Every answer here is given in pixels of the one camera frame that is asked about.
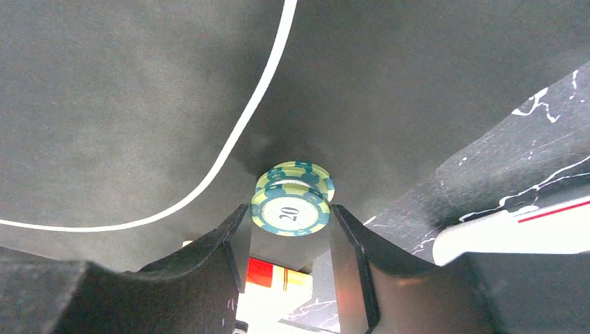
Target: poker chip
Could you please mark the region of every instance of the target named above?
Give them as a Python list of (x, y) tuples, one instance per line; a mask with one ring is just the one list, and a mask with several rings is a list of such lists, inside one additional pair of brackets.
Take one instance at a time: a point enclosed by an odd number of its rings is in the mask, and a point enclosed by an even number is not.
[(255, 190), (250, 215), (267, 232), (298, 237), (328, 224), (334, 183), (318, 165), (304, 161), (277, 165), (258, 179)]

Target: white chip center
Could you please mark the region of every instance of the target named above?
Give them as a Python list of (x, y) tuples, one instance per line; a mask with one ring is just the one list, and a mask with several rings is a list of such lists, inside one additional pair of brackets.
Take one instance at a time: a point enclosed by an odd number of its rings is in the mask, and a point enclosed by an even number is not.
[(281, 230), (304, 230), (314, 225), (319, 218), (316, 207), (306, 200), (279, 197), (268, 201), (262, 208), (262, 218)]

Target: red stripe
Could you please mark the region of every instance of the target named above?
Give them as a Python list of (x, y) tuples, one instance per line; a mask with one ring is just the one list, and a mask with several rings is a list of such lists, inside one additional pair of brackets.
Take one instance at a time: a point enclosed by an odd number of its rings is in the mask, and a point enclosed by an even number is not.
[(248, 273), (246, 282), (263, 287), (271, 287), (273, 284), (273, 264), (250, 258), (248, 261)]
[(558, 212), (562, 212), (562, 211), (574, 209), (576, 207), (583, 207), (584, 205), (588, 205), (588, 204), (590, 204), (590, 200), (588, 202), (578, 203), (578, 204), (572, 205), (570, 207), (562, 207), (561, 209), (555, 209), (553, 211), (545, 212), (543, 214), (538, 214), (538, 215), (533, 216), (533, 217), (523, 218), (523, 219), (519, 220), (518, 222), (519, 223), (524, 223), (525, 221), (532, 221), (533, 219), (541, 218), (541, 217), (544, 217), (544, 216), (549, 216), (550, 214), (556, 214)]

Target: white object with red stripe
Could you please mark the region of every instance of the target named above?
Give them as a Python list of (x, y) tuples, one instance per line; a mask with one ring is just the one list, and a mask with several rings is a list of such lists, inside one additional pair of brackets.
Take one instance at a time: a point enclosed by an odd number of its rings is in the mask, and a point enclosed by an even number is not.
[(434, 241), (443, 266), (463, 253), (578, 254), (590, 251), (590, 196), (524, 214), (507, 210), (452, 226)]

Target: white curved line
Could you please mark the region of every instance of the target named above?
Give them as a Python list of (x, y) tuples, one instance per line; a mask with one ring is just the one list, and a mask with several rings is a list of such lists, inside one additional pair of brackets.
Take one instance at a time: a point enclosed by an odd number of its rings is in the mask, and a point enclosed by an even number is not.
[(213, 163), (213, 166), (209, 170), (209, 172), (205, 175), (201, 183), (185, 198), (181, 199), (180, 202), (174, 204), (173, 206), (169, 207), (168, 209), (155, 214), (153, 216), (139, 219), (138, 221), (131, 221), (129, 223), (119, 224), (119, 225), (110, 225), (110, 226), (97, 226), (93, 228), (67, 228), (61, 226), (47, 226), (47, 225), (34, 225), (34, 224), (27, 224), (27, 223), (18, 223), (16, 221), (5, 221), (0, 219), (0, 224), (2, 225), (9, 225), (15, 226), (17, 228), (30, 228), (33, 230), (44, 230), (44, 231), (55, 231), (55, 232), (78, 232), (78, 233), (88, 233), (88, 232), (108, 232), (108, 231), (118, 231), (118, 230), (126, 230), (128, 228), (136, 228), (138, 226), (147, 225), (150, 223), (154, 223), (162, 218), (166, 218), (171, 214), (175, 213), (176, 211), (182, 209), (183, 207), (187, 206), (190, 202), (192, 202), (197, 196), (199, 196), (213, 181), (213, 179), (219, 173), (219, 170), (225, 163), (225, 160), (229, 157), (232, 149), (234, 148), (238, 138), (240, 137), (242, 131), (248, 124), (248, 121), (254, 114), (254, 110), (260, 103), (260, 100), (264, 96), (266, 89), (269, 87), (273, 75), (275, 74), (276, 68), (280, 61), (280, 57), (282, 56), (282, 51), (285, 49), (285, 44), (287, 43), (287, 37), (289, 36), (289, 30), (291, 30), (291, 23), (293, 22), (293, 16), (295, 14), (295, 7), (297, 4), (297, 0), (285, 0), (285, 4), (282, 7), (282, 15), (280, 17), (280, 23), (278, 25), (277, 35), (275, 38), (275, 42), (273, 44), (273, 49), (271, 50), (271, 55), (269, 56), (269, 61), (266, 63), (266, 67), (260, 77), (260, 81), (258, 81), (258, 85), (248, 101), (244, 112), (241, 114), (240, 118), (238, 119), (232, 133), (230, 134), (228, 140), (225, 142), (225, 145), (219, 152), (217, 159)]

